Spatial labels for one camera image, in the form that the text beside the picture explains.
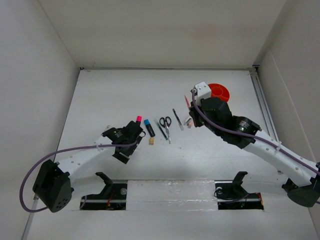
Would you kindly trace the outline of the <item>aluminium rail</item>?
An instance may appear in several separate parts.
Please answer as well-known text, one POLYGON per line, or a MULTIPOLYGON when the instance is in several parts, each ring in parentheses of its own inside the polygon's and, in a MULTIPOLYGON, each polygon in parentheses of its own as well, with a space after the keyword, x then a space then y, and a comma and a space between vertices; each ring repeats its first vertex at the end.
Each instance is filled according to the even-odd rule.
POLYGON ((255 90, 255 94, 258 100, 258 104, 262 112, 262 117, 263 117, 266 131, 272 138, 278 141, 279 140, 278 134, 277 134, 277 131, 271 116, 271 112, 270 112, 270 109, 269 109, 269 106, 268 106, 268 103, 259 79, 258 67, 253 66, 252 68, 249 69, 249 72, 250 72, 250 77, 255 90))

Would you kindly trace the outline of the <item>blue cap black highlighter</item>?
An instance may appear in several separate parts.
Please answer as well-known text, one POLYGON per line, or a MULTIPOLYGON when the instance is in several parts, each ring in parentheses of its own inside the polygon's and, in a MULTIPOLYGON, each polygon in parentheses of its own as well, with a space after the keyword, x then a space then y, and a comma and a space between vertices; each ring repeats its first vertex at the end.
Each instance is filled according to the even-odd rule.
POLYGON ((151 137, 151 138, 154 138, 154 137, 156 136, 156 134, 155 134, 155 132, 154 132, 152 126, 151 126, 150 121, 149 121, 148 119, 145 119, 145 120, 143 121, 143 123, 144 123, 144 125, 145 125, 145 127, 146 127, 146 129, 147 129, 147 132, 149 133, 150 137, 151 137))

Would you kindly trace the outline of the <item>pink cap black highlighter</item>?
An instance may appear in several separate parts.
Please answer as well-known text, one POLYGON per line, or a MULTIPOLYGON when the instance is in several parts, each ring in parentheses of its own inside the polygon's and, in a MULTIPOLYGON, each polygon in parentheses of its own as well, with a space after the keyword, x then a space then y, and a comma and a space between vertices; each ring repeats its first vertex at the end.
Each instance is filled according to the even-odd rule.
POLYGON ((142 116, 138 115, 135 122, 140 125, 142 122, 142 116))

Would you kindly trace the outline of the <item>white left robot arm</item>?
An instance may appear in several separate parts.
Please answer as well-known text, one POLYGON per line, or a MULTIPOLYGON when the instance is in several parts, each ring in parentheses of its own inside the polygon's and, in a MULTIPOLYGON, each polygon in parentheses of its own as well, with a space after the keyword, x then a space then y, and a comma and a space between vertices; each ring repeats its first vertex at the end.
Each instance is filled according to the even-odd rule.
POLYGON ((47 157, 32 190, 52 213, 77 196, 96 195, 109 200, 115 195, 113 181, 102 170, 92 179, 85 177, 85 172, 109 159, 126 164, 144 136, 137 120, 122 128, 107 127, 93 145, 68 158, 53 162, 47 157))

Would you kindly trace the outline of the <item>beige eraser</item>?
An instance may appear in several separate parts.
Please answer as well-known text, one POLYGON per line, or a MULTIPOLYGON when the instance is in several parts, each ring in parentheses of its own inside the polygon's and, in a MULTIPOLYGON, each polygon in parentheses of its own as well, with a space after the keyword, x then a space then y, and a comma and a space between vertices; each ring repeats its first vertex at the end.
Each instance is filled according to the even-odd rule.
POLYGON ((149 145, 154 145, 154 143, 155 143, 155 138, 154 137, 151 137, 150 139, 149 139, 149 145))

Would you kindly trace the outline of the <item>orange round desk organizer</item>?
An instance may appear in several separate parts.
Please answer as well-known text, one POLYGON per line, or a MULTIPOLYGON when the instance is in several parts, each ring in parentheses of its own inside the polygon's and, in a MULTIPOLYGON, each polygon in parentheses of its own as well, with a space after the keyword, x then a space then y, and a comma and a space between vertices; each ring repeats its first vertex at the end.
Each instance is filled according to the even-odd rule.
POLYGON ((225 86, 218 83, 210 83, 208 86, 211 89, 211 97, 217 97, 224 102, 229 101, 230 93, 225 86))

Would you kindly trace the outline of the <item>black handled scissors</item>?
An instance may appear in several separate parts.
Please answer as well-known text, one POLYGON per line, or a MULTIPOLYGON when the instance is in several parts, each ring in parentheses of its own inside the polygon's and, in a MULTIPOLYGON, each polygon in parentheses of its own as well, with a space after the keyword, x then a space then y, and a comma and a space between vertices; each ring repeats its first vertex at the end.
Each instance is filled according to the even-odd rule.
POLYGON ((171 137, 170 137, 170 131, 169 131, 169 127, 172 124, 171 118, 169 116, 161 117, 159 119, 159 124, 165 129, 167 139, 168 139, 169 143, 171 144, 171 137))

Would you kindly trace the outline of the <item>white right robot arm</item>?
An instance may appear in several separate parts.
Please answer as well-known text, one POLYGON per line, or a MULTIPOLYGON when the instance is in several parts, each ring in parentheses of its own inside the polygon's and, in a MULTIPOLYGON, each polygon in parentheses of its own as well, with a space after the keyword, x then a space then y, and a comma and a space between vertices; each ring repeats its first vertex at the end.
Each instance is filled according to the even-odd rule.
POLYGON ((291 151, 249 118, 233 115, 228 104, 217 97, 193 96, 189 115, 196 127, 205 126, 224 142, 261 158, 281 172, 264 176, 240 171, 227 187, 217 190, 217 198, 232 203, 260 192, 287 196, 307 208, 319 203, 319 164, 291 151))

